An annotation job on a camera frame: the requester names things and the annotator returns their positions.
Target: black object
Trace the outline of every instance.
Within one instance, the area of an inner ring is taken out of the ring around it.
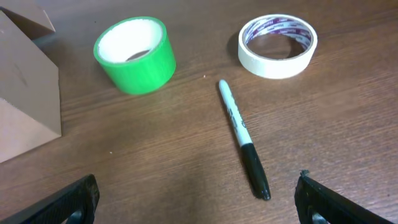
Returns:
[[[311,179],[308,173],[307,170],[301,172],[294,195],[301,224],[392,224],[392,222],[319,184]]]
[[[254,196],[264,200],[270,200],[271,191],[269,190],[266,173],[264,172],[264,168],[262,168],[253,143],[243,145],[241,150],[243,164],[248,173]]]
[[[3,220],[0,224],[92,224],[100,199],[93,174]]]

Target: white tape roll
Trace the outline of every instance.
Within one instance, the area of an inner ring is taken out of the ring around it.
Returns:
[[[247,44],[266,34],[282,34],[294,38],[304,52],[287,59],[262,57],[252,52]],[[302,72],[310,63],[318,44],[318,37],[310,24],[294,16],[273,14],[248,22],[239,33],[238,56],[244,68],[264,78],[289,78]]]

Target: black marker cap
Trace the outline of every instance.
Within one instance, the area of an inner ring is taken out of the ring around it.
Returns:
[[[268,181],[264,168],[262,168],[259,156],[253,143],[245,144],[241,147],[243,164],[248,173],[250,184],[254,196],[264,200],[271,199]]]

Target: tape roll hole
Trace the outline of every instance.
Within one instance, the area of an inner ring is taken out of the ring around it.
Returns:
[[[243,35],[243,42],[250,51],[273,59],[298,56],[309,49],[312,40],[308,27],[284,17],[254,21]]]
[[[144,57],[162,39],[162,27],[150,19],[123,22],[108,31],[98,44],[98,55],[112,63]]]

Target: tape roll inner core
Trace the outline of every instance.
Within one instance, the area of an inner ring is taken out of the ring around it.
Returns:
[[[268,17],[254,21],[244,31],[243,42],[247,44],[254,38],[266,34],[281,34],[295,39],[307,51],[313,41],[310,29],[299,21],[286,17]]]
[[[109,30],[99,41],[98,55],[111,63],[136,60],[155,49],[162,27],[150,19],[134,19]]]

